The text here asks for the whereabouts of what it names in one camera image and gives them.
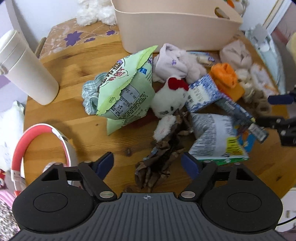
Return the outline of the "white phone stand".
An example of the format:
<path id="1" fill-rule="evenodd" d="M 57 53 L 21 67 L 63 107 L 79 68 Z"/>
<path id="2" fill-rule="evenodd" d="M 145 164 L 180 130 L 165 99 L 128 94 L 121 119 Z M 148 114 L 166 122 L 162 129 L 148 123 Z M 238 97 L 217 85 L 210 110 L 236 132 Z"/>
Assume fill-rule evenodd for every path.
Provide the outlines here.
<path id="1" fill-rule="evenodd" d="M 261 24 L 257 24 L 252 31 L 251 42 L 262 52 L 267 52 L 270 49 L 268 32 Z"/>

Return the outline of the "orange square bottle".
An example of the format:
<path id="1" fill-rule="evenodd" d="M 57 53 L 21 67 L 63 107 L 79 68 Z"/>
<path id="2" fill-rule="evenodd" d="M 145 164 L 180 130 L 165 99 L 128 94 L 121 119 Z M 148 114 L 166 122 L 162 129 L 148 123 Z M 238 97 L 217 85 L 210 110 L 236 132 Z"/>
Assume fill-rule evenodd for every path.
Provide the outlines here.
<path id="1" fill-rule="evenodd" d="M 235 102 L 237 102 L 245 94 L 244 88 L 239 83 L 236 84 L 234 88 L 227 87 L 219 80 L 215 80 L 215 84 L 220 92 L 224 93 Z"/>

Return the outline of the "floral brown table runner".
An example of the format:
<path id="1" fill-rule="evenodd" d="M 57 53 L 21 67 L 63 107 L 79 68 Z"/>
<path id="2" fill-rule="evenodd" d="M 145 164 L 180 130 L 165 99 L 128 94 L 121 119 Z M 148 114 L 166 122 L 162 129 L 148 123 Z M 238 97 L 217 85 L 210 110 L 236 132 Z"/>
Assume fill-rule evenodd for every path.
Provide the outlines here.
<path id="1" fill-rule="evenodd" d="M 51 28 L 39 58 L 47 57 L 75 45 L 118 34 L 119 28 L 116 25 L 109 26 L 102 22 L 96 22 L 80 26 L 76 19 L 68 20 Z"/>

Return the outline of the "lavender knotted socks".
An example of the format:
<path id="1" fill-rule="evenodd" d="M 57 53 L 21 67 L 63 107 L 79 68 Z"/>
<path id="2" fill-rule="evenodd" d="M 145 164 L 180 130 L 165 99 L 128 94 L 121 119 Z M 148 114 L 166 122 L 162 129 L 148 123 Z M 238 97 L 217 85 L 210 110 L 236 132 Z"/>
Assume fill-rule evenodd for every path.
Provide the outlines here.
<path id="1" fill-rule="evenodd" d="M 170 77 L 175 77 L 185 79 L 191 84 L 206 74 L 206 68 L 198 63 L 196 55 L 172 44 L 163 44 L 159 54 L 153 59 L 153 82 L 164 83 Z"/>

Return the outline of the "red white headphones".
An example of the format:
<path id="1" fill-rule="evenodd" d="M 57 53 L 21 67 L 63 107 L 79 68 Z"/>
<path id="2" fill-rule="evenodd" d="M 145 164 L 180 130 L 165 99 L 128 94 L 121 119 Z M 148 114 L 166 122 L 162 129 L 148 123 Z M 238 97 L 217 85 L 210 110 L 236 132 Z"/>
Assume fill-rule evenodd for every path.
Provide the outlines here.
<path id="1" fill-rule="evenodd" d="M 67 160 L 67 167 L 78 165 L 76 152 L 62 132 L 47 123 L 38 123 L 29 127 L 17 143 L 11 163 L 11 180 L 15 188 L 15 197 L 23 191 L 21 187 L 21 163 L 26 150 L 37 136 L 44 133 L 53 133 L 61 141 Z"/>

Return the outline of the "Hello Kitty plush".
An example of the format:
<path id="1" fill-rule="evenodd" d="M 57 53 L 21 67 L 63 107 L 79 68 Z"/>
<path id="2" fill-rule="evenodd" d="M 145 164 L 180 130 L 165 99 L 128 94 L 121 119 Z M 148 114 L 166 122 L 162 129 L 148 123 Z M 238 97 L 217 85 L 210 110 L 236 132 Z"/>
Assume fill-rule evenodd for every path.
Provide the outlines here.
<path id="1" fill-rule="evenodd" d="M 189 85 L 185 80 L 170 77 L 153 97 L 151 109 L 159 118 L 159 123 L 154 131 L 154 139 L 157 142 L 169 135 L 173 125 L 177 123 L 174 113 L 184 107 L 188 90 Z"/>

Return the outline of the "white tumbler cup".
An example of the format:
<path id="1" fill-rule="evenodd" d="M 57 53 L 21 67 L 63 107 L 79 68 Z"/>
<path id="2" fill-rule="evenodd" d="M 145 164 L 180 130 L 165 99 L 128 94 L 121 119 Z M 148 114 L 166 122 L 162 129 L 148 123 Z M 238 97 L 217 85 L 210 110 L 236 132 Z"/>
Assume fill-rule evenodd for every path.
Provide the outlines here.
<path id="1" fill-rule="evenodd" d="M 1 75 L 41 105 L 51 103 L 59 84 L 16 30 L 1 37 Z"/>

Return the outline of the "packaged white bread roll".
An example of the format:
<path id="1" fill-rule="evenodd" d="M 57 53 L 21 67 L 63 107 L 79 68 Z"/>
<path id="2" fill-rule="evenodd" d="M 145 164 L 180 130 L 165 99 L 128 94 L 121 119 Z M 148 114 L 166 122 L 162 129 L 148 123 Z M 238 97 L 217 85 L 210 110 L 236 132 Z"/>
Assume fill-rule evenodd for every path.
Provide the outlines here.
<path id="1" fill-rule="evenodd" d="M 211 67 L 217 63 L 216 59 L 207 52 L 189 51 L 196 56 L 197 62 L 205 67 Z"/>

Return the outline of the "white fluffy plush toy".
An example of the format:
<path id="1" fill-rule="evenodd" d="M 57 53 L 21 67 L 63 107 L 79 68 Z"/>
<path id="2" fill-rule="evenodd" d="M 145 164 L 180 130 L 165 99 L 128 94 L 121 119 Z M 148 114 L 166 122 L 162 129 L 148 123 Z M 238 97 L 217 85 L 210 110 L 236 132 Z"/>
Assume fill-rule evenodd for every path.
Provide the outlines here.
<path id="1" fill-rule="evenodd" d="M 237 69 L 235 74 L 240 86 L 244 89 L 243 100 L 250 103 L 255 96 L 255 92 L 261 91 L 263 97 L 278 95 L 278 90 L 274 87 L 267 71 L 262 66 L 254 63 L 249 70 Z"/>

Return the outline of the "beige plastic storage bin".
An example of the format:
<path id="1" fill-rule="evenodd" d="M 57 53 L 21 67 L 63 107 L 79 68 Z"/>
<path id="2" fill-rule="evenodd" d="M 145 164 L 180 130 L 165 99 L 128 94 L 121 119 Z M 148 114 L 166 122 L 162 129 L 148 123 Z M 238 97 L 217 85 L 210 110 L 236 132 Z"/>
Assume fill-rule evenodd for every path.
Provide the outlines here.
<path id="1" fill-rule="evenodd" d="M 169 43 L 184 50 L 216 51 L 243 23 L 225 1 L 112 1 L 128 53 Z"/>

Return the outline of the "white fluffy lamb plush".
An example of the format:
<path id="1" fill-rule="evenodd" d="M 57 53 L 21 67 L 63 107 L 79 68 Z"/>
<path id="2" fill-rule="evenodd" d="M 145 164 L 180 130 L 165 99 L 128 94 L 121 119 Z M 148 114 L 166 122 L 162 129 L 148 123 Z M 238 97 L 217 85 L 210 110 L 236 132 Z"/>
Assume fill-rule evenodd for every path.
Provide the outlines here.
<path id="1" fill-rule="evenodd" d="M 117 24 L 115 9 L 110 0 L 81 0 L 76 22 L 80 26 L 88 26 L 97 21 L 114 26 Z"/>

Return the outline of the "orange sock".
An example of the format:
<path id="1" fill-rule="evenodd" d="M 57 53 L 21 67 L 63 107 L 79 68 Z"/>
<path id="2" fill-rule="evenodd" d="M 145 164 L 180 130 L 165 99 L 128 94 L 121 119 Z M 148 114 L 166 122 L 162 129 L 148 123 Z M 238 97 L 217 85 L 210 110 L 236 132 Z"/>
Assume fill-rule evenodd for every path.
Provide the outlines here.
<path id="1" fill-rule="evenodd" d="M 218 63 L 213 65 L 211 67 L 211 73 L 228 88 L 234 88 L 238 84 L 237 75 L 228 63 Z"/>

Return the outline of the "blue white tissue pack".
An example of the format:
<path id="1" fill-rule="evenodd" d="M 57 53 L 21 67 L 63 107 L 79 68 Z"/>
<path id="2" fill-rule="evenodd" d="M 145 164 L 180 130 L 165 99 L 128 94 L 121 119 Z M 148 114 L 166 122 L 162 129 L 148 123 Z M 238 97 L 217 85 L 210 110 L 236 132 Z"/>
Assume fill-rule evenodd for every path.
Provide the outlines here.
<path id="1" fill-rule="evenodd" d="M 209 74 L 190 84 L 187 94 L 186 108 L 190 113 L 197 113 L 222 97 Z"/>

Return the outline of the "green plaid scrunchie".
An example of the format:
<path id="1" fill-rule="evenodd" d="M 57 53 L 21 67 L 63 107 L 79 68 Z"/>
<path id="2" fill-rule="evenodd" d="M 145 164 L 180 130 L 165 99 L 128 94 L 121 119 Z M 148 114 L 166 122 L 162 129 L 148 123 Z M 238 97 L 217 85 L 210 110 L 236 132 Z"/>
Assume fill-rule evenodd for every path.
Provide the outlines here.
<path id="1" fill-rule="evenodd" d="M 102 72 L 94 80 L 86 81 L 83 84 L 81 94 L 83 98 L 82 104 L 88 115 L 95 115 L 97 113 L 99 87 L 106 76 L 107 72 Z"/>

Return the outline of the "white green snack bag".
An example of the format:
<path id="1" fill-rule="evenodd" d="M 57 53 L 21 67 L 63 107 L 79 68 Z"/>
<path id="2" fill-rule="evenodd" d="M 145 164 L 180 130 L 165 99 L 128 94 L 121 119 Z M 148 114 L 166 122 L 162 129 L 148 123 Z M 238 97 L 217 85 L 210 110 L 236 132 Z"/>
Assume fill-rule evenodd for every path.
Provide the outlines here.
<path id="1" fill-rule="evenodd" d="M 239 144 L 230 116 L 195 113 L 191 115 L 196 141 L 189 154 L 200 161 L 214 161 L 217 165 L 248 160 Z"/>

